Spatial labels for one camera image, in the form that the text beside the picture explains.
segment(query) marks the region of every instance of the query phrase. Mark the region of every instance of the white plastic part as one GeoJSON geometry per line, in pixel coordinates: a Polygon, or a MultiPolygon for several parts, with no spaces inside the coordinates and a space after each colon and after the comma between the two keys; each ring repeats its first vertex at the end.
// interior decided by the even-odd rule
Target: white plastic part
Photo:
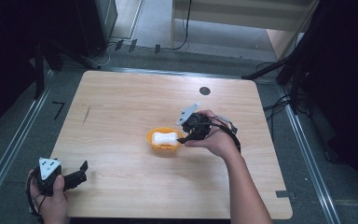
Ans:
{"type": "Polygon", "coordinates": [[[219,118],[219,119],[221,119],[221,120],[224,121],[224,122],[231,123],[231,120],[229,120],[229,119],[227,119],[227,118],[225,118],[225,117],[223,117],[223,116],[216,115],[216,117],[219,118]]]}
{"type": "Polygon", "coordinates": [[[152,134],[152,143],[156,146],[161,145],[170,145],[175,146],[178,144],[178,134],[177,133],[153,133],[152,134]]]}
{"type": "Polygon", "coordinates": [[[40,175],[43,180],[46,180],[61,164],[61,161],[52,159],[39,159],[40,175]]]}
{"type": "Polygon", "coordinates": [[[179,118],[179,121],[176,122],[177,125],[182,125],[183,123],[190,118],[191,114],[196,111],[196,109],[199,107],[200,103],[195,103],[185,109],[181,110],[181,116],[179,118]]]}

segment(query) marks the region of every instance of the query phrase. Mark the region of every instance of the hand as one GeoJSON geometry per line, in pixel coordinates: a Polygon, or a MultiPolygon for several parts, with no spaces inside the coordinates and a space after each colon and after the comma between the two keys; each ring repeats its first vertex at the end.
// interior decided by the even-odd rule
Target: hand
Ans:
{"type": "Polygon", "coordinates": [[[44,223],[67,223],[68,203],[66,195],[63,193],[63,187],[65,186],[63,176],[57,176],[53,185],[53,196],[46,198],[40,194],[39,188],[34,184],[35,181],[36,180],[34,179],[31,182],[31,197],[35,201],[36,211],[44,200],[39,211],[44,223]]]}
{"type": "MultiPolygon", "coordinates": [[[[224,121],[216,118],[215,113],[211,110],[202,110],[198,113],[202,115],[206,115],[211,119],[212,123],[221,125],[224,121]]],[[[233,151],[237,151],[236,146],[232,138],[226,134],[219,127],[212,126],[208,136],[203,140],[189,140],[185,142],[186,147],[206,147],[208,148],[214,155],[225,158],[228,154],[235,153],[233,151]]]]}

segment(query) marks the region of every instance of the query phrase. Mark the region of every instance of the black cable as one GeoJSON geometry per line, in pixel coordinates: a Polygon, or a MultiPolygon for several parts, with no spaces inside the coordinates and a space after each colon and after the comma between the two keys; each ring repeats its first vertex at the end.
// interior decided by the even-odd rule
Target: black cable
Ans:
{"type": "Polygon", "coordinates": [[[186,22],[186,38],[185,38],[185,41],[183,42],[183,44],[182,44],[179,48],[172,49],[172,50],[179,50],[179,49],[181,49],[182,46],[183,46],[183,45],[186,43],[186,41],[187,41],[187,37],[188,37],[188,20],[190,19],[191,3],[192,3],[192,0],[190,0],[190,3],[188,4],[187,22],[186,22]]]}
{"type": "Polygon", "coordinates": [[[37,207],[37,214],[40,216],[40,208],[42,207],[42,203],[45,201],[45,199],[46,199],[46,197],[47,197],[48,195],[47,194],[45,194],[45,197],[43,197],[43,200],[42,200],[42,202],[39,204],[39,207],[37,207]]]}
{"type": "Polygon", "coordinates": [[[183,27],[183,31],[186,32],[186,28],[185,28],[185,20],[182,20],[182,27],[183,27]]]}
{"type": "Polygon", "coordinates": [[[241,153],[241,143],[240,140],[238,140],[237,136],[226,126],[224,125],[214,125],[216,127],[219,127],[221,130],[223,130],[223,132],[225,132],[226,134],[228,134],[228,136],[230,136],[232,138],[232,140],[234,141],[235,147],[237,148],[237,150],[241,153]]]}
{"type": "Polygon", "coordinates": [[[222,120],[220,120],[217,116],[207,117],[207,118],[208,119],[215,119],[215,120],[219,121],[221,124],[225,125],[228,128],[227,124],[225,122],[223,122],[222,120]]]}
{"type": "Polygon", "coordinates": [[[33,170],[30,175],[28,176],[28,180],[27,180],[27,190],[26,190],[26,194],[27,194],[27,198],[28,198],[28,204],[30,205],[31,211],[32,211],[32,215],[39,217],[39,212],[36,212],[36,210],[34,209],[34,200],[31,196],[31,181],[34,178],[34,175],[36,174],[36,170],[33,170]]]}
{"type": "Polygon", "coordinates": [[[260,64],[258,64],[258,65],[255,67],[255,71],[257,72],[258,67],[260,67],[261,65],[266,64],[266,63],[275,63],[275,62],[264,62],[264,63],[260,63],[260,64]]]}
{"type": "Polygon", "coordinates": [[[254,79],[256,79],[258,77],[262,77],[266,73],[269,73],[269,72],[271,72],[271,71],[273,71],[275,69],[278,69],[278,68],[280,68],[282,66],[291,67],[291,66],[288,66],[287,63],[291,62],[292,58],[293,58],[293,55],[290,54],[286,58],[283,58],[283,59],[279,60],[278,62],[273,63],[273,64],[261,69],[258,72],[255,72],[255,73],[253,73],[251,75],[242,76],[241,78],[242,79],[247,79],[247,80],[254,80],[254,79]]]}
{"type": "MultiPolygon", "coordinates": [[[[274,115],[280,113],[281,111],[283,111],[287,105],[290,105],[292,103],[292,99],[288,99],[288,100],[283,100],[283,98],[290,96],[290,94],[286,94],[283,97],[281,97],[274,105],[269,105],[269,106],[265,106],[263,107],[264,111],[268,111],[271,110],[271,114],[266,118],[266,121],[269,121],[270,119],[270,133],[271,133],[271,138],[272,141],[274,141],[274,115]]],[[[304,113],[307,114],[307,112],[304,112],[300,109],[298,109],[298,107],[300,105],[305,105],[306,104],[306,100],[305,99],[297,99],[297,110],[300,113],[304,113]]]]}

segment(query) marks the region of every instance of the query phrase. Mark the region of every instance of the gray floor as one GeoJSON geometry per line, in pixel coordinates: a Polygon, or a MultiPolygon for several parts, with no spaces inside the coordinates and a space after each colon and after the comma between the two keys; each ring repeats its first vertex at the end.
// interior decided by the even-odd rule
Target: gray floor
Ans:
{"type": "MultiPolygon", "coordinates": [[[[215,40],[208,41],[211,45],[215,43],[215,40]]],[[[238,46],[251,47],[253,45],[246,41],[242,43],[240,38],[236,41],[238,41],[238,46]]],[[[267,48],[269,41],[265,35],[260,35],[255,41],[257,45],[266,47],[263,49],[266,55],[273,55],[271,47],[267,48]]],[[[227,53],[225,55],[215,55],[216,53],[212,53],[208,48],[200,50],[198,53],[163,50],[155,54],[153,48],[145,47],[147,47],[146,44],[140,45],[133,52],[129,52],[130,47],[126,45],[118,50],[111,48],[109,50],[111,60],[102,69],[108,71],[119,68],[147,69],[144,72],[157,70],[159,72],[173,71],[183,75],[202,73],[208,77],[241,78],[241,75],[253,73],[262,62],[271,60],[268,56],[264,58],[264,53],[251,50],[247,51],[247,57],[239,57],[229,50],[225,51],[227,53]]],[[[78,83],[86,71],[78,63],[66,60],[66,57],[63,58],[64,68],[61,72],[53,73],[46,101],[19,147],[15,160],[8,166],[7,175],[0,185],[0,223],[35,223],[35,218],[28,214],[28,205],[23,195],[26,176],[28,171],[37,165],[39,157],[49,157],[76,93],[78,83]],[[57,115],[59,106],[53,104],[53,101],[65,103],[57,119],[54,117],[57,115]]],[[[105,63],[108,58],[106,54],[100,54],[92,60],[97,63],[105,63]]],[[[264,106],[273,105],[282,95],[280,87],[274,82],[276,76],[277,73],[272,72],[256,81],[264,106]]],[[[34,85],[25,91],[16,104],[0,119],[0,160],[32,105],[33,96],[34,85]]],[[[312,154],[317,161],[324,182],[336,205],[341,223],[358,223],[358,174],[346,164],[332,164],[327,161],[324,156],[324,145],[315,132],[310,118],[303,115],[299,115],[298,118],[309,140],[312,154]]],[[[284,110],[274,117],[274,146],[287,190],[296,195],[291,199],[293,217],[288,220],[274,220],[274,223],[328,223],[292,125],[284,110]]],[[[108,220],[108,223],[115,222],[185,223],[184,220],[108,220]]]]}
{"type": "Polygon", "coordinates": [[[132,39],[144,0],[116,0],[117,20],[113,38],[132,39]]]}
{"type": "MultiPolygon", "coordinates": [[[[137,45],[178,48],[186,39],[186,21],[175,20],[171,46],[172,1],[145,0],[132,39],[137,45]]],[[[276,61],[265,29],[189,21],[186,44],[179,51],[258,61],[276,61]]]]}

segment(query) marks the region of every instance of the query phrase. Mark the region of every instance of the wooden table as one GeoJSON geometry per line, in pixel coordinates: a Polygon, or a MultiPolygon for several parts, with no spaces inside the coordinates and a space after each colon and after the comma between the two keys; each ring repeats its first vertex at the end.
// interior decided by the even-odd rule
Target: wooden table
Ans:
{"type": "Polygon", "coordinates": [[[290,218],[280,166],[256,85],[248,80],[86,72],[51,158],[62,173],[89,162],[88,181],[68,190],[70,217],[229,218],[227,168],[205,148],[156,151],[146,134],[176,125],[199,102],[239,129],[242,156],[272,218],[290,218]],[[201,87],[211,90],[200,93],[201,87]]]}

